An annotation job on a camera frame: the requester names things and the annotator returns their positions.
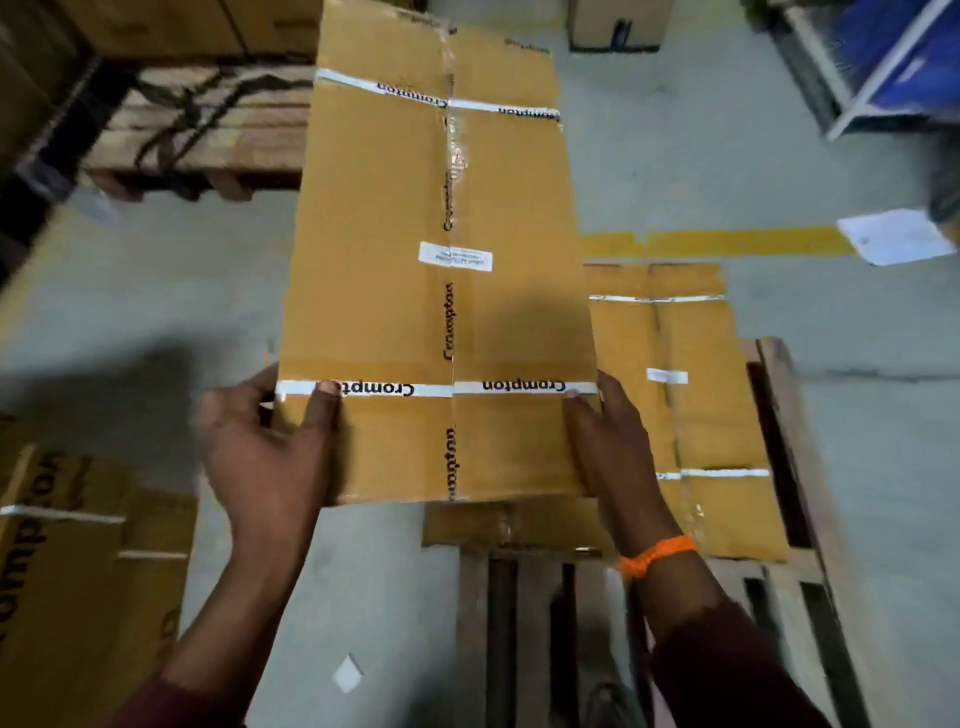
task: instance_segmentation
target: wooden pallet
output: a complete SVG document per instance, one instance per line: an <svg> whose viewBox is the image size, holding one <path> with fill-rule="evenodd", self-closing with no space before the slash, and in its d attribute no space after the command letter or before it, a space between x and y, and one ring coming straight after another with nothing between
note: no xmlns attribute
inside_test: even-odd
<svg viewBox="0 0 960 728"><path fill-rule="evenodd" d="M745 344L793 556L787 564L710 558L710 568L832 725L900 725L900 692L871 640L870 604L840 536L789 354L777 339ZM596 640L598 625L609 631L611 610L603 598L606 565L563 561L543 552L461 549L458 726L578 724L584 696L603 679L595 667L585 673L581 658L585 650L595 658L609 649L609 642L598 647ZM616 580L607 579L608 594L611 583ZM624 598L622 592L617 597ZM550 649L558 619L561 632L577 635L572 678L563 678ZM647 636L633 635L634 656L648 643ZM639 662L635 682L648 722L671 726Z"/></svg>
<svg viewBox="0 0 960 728"><path fill-rule="evenodd" d="M215 68L148 68L140 79L177 93L196 86L216 72ZM289 81L311 81L312 65L250 66L211 91L198 97L204 119L243 80L272 74ZM255 189L300 189L300 175L306 150L306 128L312 89L265 91L242 99L228 111L215 129L208 132L175 168L192 189L213 188L223 197L246 202ZM82 163L86 174L110 197L139 202L144 191L167 189L169 181L159 173L156 151L143 160L141 169L134 160L141 147L179 113L148 101L131 90L113 114L97 143ZM179 134L179 147L187 134Z"/></svg>

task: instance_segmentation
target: sticker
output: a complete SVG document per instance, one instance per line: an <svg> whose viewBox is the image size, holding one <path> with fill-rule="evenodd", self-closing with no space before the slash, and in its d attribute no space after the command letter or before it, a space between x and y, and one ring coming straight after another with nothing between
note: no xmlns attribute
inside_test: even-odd
<svg viewBox="0 0 960 728"><path fill-rule="evenodd" d="M647 378L663 384L687 384L686 372L671 372L666 369L648 369Z"/></svg>
<svg viewBox="0 0 960 728"><path fill-rule="evenodd" d="M446 245L420 243L420 262L443 265L446 268L468 268L471 271L493 270L493 253L470 248L448 248Z"/></svg>
<svg viewBox="0 0 960 728"><path fill-rule="evenodd" d="M633 296L590 296L591 301L621 301L623 303L698 303L724 301L726 296L672 296L665 299L637 299Z"/></svg>

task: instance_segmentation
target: left hand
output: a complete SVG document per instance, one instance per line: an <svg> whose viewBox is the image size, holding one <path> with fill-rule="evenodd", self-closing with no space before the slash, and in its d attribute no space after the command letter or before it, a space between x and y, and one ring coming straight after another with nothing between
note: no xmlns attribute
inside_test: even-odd
<svg viewBox="0 0 960 728"><path fill-rule="evenodd" d="M258 407L273 397L277 366L233 387L204 394L203 460L224 506L234 550L280 549L304 558L329 487L340 385L320 382L303 422L289 435L260 426Z"/></svg>

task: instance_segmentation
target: white label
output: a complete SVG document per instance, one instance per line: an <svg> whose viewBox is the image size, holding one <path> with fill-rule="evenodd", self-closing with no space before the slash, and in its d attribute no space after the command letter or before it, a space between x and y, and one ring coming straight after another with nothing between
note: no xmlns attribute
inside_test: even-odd
<svg viewBox="0 0 960 728"><path fill-rule="evenodd" d="M666 369L648 369L647 378L663 384L687 384L689 379L686 372L671 372Z"/></svg>
<svg viewBox="0 0 960 728"><path fill-rule="evenodd" d="M447 248L445 245L420 243L420 262L446 268L469 268L472 271L493 270L493 253L470 248Z"/></svg>

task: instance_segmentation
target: forearm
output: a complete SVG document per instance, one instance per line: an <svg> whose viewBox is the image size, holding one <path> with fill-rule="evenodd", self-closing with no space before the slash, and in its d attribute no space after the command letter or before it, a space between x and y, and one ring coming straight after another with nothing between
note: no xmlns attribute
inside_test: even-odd
<svg viewBox="0 0 960 728"><path fill-rule="evenodd" d="M236 547L162 677L217 701L249 704L301 565L293 550Z"/></svg>

